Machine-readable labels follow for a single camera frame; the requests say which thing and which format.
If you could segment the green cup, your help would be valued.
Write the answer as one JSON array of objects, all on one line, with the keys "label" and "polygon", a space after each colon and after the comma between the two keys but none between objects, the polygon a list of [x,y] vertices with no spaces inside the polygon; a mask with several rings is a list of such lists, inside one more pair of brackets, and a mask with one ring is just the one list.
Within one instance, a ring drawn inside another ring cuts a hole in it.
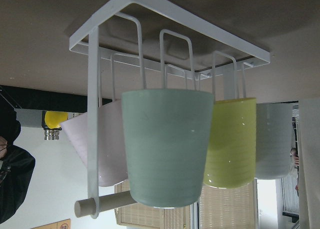
[{"label": "green cup", "polygon": [[213,102],[211,93],[187,89],[122,94],[128,179],[135,201],[177,208],[199,199]]}]

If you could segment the pink cup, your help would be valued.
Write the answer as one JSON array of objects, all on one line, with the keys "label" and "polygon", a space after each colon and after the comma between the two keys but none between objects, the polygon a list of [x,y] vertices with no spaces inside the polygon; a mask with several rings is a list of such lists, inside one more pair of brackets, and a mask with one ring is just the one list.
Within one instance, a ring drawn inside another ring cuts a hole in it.
[{"label": "pink cup", "polygon": [[[128,179],[122,105],[116,100],[98,109],[98,184],[110,187]],[[87,165],[88,114],[61,123],[72,146]]]}]

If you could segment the yellow cup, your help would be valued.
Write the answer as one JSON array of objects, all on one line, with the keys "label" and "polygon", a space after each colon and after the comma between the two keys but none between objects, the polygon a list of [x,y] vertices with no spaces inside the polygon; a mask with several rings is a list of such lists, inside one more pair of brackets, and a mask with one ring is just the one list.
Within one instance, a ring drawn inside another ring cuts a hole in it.
[{"label": "yellow cup", "polygon": [[216,101],[203,183],[233,189],[250,183],[256,173],[256,99]]}]

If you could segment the grey cup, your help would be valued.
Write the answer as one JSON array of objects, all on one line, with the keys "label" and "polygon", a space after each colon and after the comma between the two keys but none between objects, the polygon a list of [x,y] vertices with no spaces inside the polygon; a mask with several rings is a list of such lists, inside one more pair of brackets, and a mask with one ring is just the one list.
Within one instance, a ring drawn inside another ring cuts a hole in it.
[{"label": "grey cup", "polygon": [[286,177],[291,169],[293,105],[259,103],[256,105],[255,178],[275,180]]}]

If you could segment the yellow lemon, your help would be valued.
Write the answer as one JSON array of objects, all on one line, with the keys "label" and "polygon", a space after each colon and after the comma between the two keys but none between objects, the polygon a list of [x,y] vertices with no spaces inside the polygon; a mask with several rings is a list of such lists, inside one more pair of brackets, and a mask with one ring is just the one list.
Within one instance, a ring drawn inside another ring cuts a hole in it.
[{"label": "yellow lemon", "polygon": [[68,119],[68,113],[63,111],[47,111],[44,122],[49,129],[61,128],[61,123]]}]

